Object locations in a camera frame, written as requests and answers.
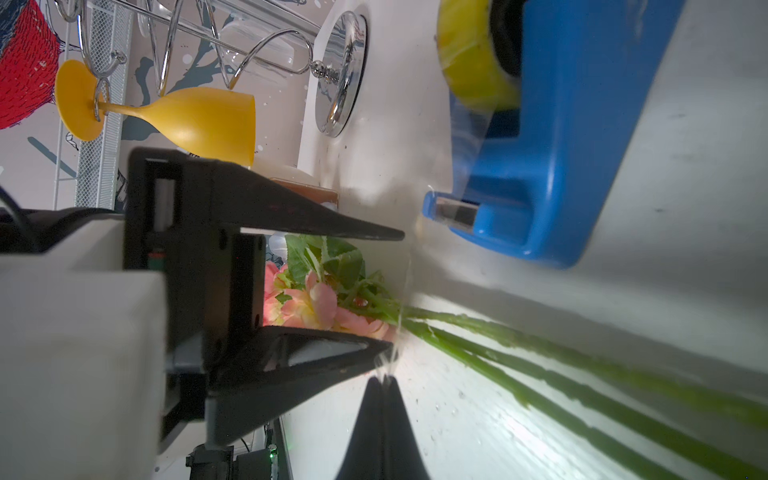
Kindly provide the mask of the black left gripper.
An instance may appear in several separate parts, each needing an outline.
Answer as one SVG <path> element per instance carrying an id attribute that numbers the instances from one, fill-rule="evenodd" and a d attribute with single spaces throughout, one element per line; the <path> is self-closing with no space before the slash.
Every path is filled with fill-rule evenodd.
<path id="1" fill-rule="evenodd" d="M 246 231 L 372 241 L 402 241 L 403 231 L 177 150 L 138 147 L 128 173 L 123 265 L 166 285 L 163 445 L 194 421 L 205 423 L 208 446 L 230 445 L 393 352 L 391 342 L 354 334 L 258 329 L 265 240 Z"/>

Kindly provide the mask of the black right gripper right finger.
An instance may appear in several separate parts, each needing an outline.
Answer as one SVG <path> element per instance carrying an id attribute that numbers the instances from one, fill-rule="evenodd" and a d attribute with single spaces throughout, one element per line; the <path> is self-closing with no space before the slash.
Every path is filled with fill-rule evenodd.
<path id="1" fill-rule="evenodd" d="M 429 479 L 395 377 L 384 377 L 383 395 L 383 478 Z"/>

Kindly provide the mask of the blue tape dispenser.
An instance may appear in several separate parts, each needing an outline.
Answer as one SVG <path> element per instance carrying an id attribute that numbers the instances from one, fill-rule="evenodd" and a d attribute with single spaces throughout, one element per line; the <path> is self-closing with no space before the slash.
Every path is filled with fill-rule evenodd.
<path id="1" fill-rule="evenodd" d="M 680 1 L 445 1 L 453 187 L 423 215 L 553 268 L 582 256 L 683 9 Z"/>

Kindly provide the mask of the pink flower bouquet green stems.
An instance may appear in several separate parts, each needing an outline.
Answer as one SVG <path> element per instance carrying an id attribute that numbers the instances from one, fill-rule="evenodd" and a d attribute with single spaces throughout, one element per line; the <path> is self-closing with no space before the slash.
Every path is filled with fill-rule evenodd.
<path id="1" fill-rule="evenodd" d="M 700 412 L 721 414 L 759 429 L 767 427 L 767 408 L 753 400 L 721 393 L 647 370 L 583 353 L 540 336 L 465 314 L 406 306 L 388 290 L 380 272 L 367 273 L 361 250 L 340 238 L 290 234 L 280 262 L 265 264 L 266 326 L 300 327 L 390 340 L 399 329 L 423 340 L 588 441 L 636 474 L 673 479 L 675 473 L 587 425 L 510 371 L 539 380 L 570 400 L 612 419 L 723 479 L 764 479 L 766 470 L 614 400 L 593 387 L 519 356 L 500 352 L 438 328 L 459 327 L 504 347 L 519 348 L 585 371 L 601 380 L 636 387 L 677 400 Z"/>

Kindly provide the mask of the yellow plastic wine glass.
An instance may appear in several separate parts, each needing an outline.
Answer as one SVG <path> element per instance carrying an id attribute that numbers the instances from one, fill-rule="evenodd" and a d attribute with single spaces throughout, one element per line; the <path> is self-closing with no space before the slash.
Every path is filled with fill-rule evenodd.
<path id="1" fill-rule="evenodd" d="M 249 167 L 256 146 L 253 96 L 210 87 L 170 92 L 141 107 L 110 103 L 84 63 L 64 62 L 56 75 L 54 98 L 60 118 L 81 141 L 99 137 L 104 116 L 138 118 L 181 149 L 202 158 Z"/>

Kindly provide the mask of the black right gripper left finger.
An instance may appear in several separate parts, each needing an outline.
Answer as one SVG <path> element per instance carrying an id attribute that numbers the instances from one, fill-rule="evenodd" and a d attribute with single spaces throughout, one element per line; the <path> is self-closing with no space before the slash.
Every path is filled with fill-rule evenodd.
<path id="1" fill-rule="evenodd" d="M 383 386 L 372 377 L 366 384 L 349 445 L 336 476 L 339 480 L 383 478 Z"/>

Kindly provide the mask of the white mesh wall shelf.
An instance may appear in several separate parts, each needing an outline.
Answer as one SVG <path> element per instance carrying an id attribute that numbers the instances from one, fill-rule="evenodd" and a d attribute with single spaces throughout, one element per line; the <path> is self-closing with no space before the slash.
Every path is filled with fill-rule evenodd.
<path id="1" fill-rule="evenodd" d="M 112 1 L 48 1 L 46 6 L 63 21 L 63 60 L 82 62 L 96 83 L 90 90 L 91 116 L 100 122 L 98 136 L 77 138 L 64 122 L 59 123 L 53 206 L 59 207 L 62 147 L 76 147 L 74 182 L 76 207 L 114 209 L 120 184 L 119 157 L 123 117 L 101 109 L 102 102 L 122 104 L 128 81 L 132 39 L 132 14 Z"/>

